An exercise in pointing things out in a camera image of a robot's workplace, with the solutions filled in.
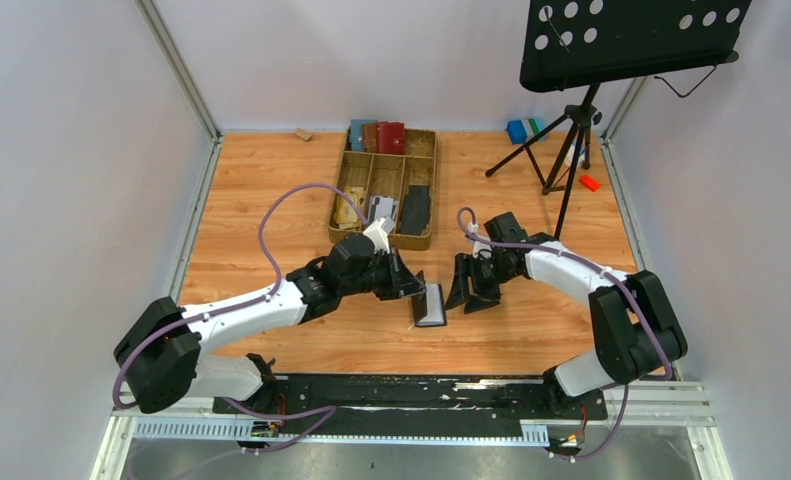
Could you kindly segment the black card holder with sleeves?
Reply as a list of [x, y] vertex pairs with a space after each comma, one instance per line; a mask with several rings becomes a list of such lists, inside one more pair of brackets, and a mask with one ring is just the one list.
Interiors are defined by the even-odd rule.
[[413, 326], [416, 328], [444, 327], [447, 325], [442, 288], [427, 283], [422, 294], [411, 298]]

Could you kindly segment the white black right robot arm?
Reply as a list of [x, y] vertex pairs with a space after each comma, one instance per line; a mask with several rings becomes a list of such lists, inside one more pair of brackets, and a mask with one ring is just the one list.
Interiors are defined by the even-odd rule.
[[649, 270], [627, 273], [589, 260], [546, 233], [528, 234], [505, 212], [483, 226], [458, 223], [472, 246], [455, 257], [446, 309], [474, 313], [499, 305], [503, 284], [526, 278], [549, 285], [584, 306], [594, 347], [543, 374], [543, 401], [554, 412], [604, 388], [626, 386], [673, 364], [688, 343], [659, 277]]

